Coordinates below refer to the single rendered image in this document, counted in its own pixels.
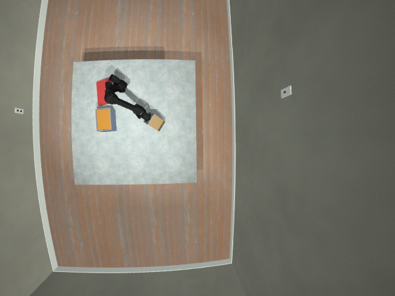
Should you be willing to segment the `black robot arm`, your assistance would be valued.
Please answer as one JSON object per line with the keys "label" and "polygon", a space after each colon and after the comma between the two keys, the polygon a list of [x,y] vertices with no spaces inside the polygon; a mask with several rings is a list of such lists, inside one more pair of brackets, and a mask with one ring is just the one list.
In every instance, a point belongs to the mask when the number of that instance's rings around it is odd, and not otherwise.
{"label": "black robot arm", "polygon": [[115,75],[111,74],[111,76],[109,77],[109,80],[111,80],[112,82],[114,82],[113,84],[115,84],[114,86],[109,86],[107,87],[107,89],[105,90],[105,96],[104,96],[104,100],[106,103],[108,104],[117,104],[120,105],[126,109],[132,110],[133,113],[140,119],[143,118],[144,120],[146,120],[146,122],[148,120],[150,120],[151,118],[151,114],[148,114],[146,112],[146,110],[138,105],[138,104],[131,104],[129,102],[126,102],[120,98],[118,98],[118,96],[115,94],[115,92],[120,92],[122,93],[126,87],[127,87],[127,83],[123,80],[119,80],[118,77],[116,77]]}

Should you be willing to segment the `red square lid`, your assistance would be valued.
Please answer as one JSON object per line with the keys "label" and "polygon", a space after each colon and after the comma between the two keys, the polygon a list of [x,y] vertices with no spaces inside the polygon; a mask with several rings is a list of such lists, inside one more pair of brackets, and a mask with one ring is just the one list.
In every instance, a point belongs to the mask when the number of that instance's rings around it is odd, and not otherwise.
{"label": "red square lid", "polygon": [[106,90],[106,86],[105,86],[105,82],[106,81],[110,82],[112,84],[112,81],[110,81],[109,78],[96,82],[97,96],[98,96],[98,106],[102,106],[102,105],[108,104],[104,100],[105,90]]}

